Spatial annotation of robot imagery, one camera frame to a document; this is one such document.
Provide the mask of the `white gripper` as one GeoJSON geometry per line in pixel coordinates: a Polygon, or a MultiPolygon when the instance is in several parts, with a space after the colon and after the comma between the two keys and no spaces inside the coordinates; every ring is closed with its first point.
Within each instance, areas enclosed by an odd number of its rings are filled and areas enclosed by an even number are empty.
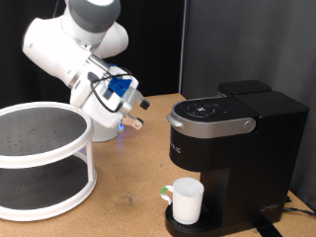
{"type": "Polygon", "coordinates": [[[150,102],[136,90],[138,82],[128,70],[111,66],[102,76],[89,72],[91,94],[82,110],[94,121],[106,128],[123,125],[140,130],[143,120],[129,114],[135,102],[147,110],[150,102]]]}

